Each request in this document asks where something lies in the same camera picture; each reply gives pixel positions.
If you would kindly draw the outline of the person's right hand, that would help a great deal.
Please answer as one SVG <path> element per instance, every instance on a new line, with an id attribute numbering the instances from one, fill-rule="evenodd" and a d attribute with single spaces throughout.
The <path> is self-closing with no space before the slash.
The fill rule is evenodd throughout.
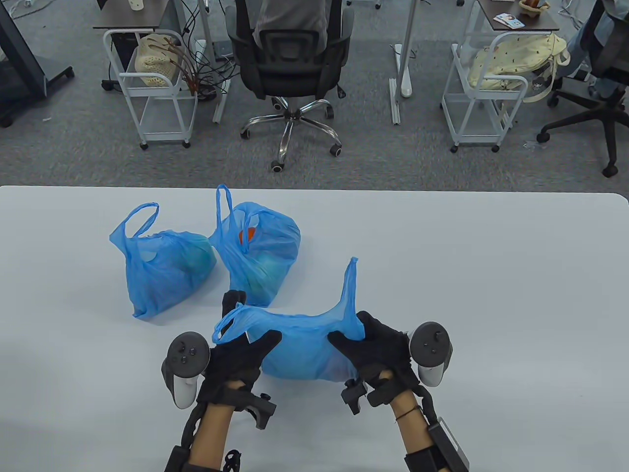
<path id="1" fill-rule="evenodd" d="M 397 331 L 366 311 L 357 313 L 365 338 L 351 340 L 339 331 L 330 332 L 328 341 L 353 364 L 359 379 L 372 391 L 367 399 L 372 407 L 388 405 L 402 393 L 423 396 L 425 388 L 413 373 L 407 335 Z"/>

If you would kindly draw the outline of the person's left hand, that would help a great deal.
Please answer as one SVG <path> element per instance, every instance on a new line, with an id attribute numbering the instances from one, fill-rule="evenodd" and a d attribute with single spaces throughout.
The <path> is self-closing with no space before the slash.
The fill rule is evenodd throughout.
<path id="1" fill-rule="evenodd" d="M 270 330 L 253 342 L 243 334 L 231 342 L 214 346 L 210 351 L 197 402 L 226 405 L 225 391 L 250 392 L 260 377 L 263 360 L 281 339 L 279 331 Z"/>

